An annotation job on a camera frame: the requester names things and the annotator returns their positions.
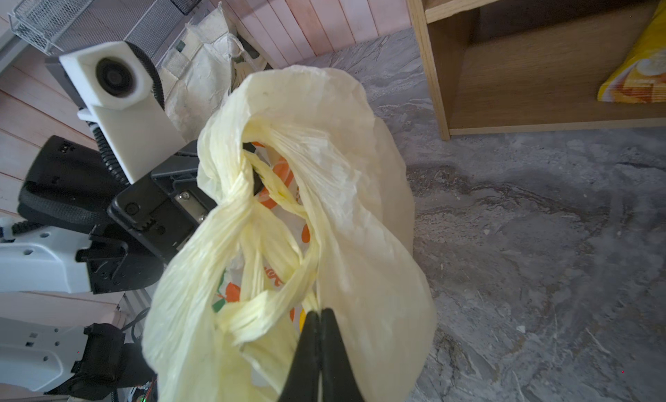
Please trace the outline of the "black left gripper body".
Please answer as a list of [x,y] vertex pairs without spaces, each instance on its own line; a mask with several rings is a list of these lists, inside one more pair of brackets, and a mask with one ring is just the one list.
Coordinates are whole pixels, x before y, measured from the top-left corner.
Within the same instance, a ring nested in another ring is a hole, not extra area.
[[217,206],[198,187],[198,168],[192,142],[118,194],[109,216],[169,263]]

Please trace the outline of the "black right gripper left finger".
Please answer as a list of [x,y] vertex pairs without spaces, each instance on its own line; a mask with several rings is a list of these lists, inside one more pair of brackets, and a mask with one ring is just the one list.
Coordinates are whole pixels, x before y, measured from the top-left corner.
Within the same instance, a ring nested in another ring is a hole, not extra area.
[[290,372],[278,402],[317,402],[321,375],[321,320],[317,312],[306,315]]

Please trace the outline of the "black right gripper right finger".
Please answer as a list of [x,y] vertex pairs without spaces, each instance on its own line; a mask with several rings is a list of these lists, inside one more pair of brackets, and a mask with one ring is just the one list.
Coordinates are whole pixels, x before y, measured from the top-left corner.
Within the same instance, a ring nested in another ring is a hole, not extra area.
[[320,362],[323,402],[364,402],[331,308],[321,313]]

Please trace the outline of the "cream canvas tote bag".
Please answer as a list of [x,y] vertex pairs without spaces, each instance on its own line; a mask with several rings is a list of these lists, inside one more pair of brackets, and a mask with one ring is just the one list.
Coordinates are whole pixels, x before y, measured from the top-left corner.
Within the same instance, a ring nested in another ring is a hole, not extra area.
[[200,22],[187,23],[161,60],[166,115],[182,138],[192,142],[247,76],[269,67],[242,40],[227,12],[215,8]]

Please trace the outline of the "orange-print plastic grocery bag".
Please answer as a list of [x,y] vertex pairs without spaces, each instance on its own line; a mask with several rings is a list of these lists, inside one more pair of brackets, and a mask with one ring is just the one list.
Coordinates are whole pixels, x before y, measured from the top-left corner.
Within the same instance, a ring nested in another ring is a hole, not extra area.
[[161,401],[274,401],[331,309],[362,397],[404,401],[436,330],[406,165],[362,85],[294,66],[244,80],[198,138],[215,206],[168,264],[142,337]]

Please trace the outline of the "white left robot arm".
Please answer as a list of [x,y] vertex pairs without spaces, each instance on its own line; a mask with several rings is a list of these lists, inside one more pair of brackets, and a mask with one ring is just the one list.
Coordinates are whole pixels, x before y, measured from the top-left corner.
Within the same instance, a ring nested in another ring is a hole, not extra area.
[[[1,227],[1,289],[149,287],[215,207],[196,183],[196,146],[167,116],[159,74],[138,46],[107,42],[46,65],[97,148],[54,136],[40,150],[18,195],[21,221]],[[146,400],[156,400],[156,375],[134,322],[57,327],[3,319],[1,381],[83,400],[147,386]]]

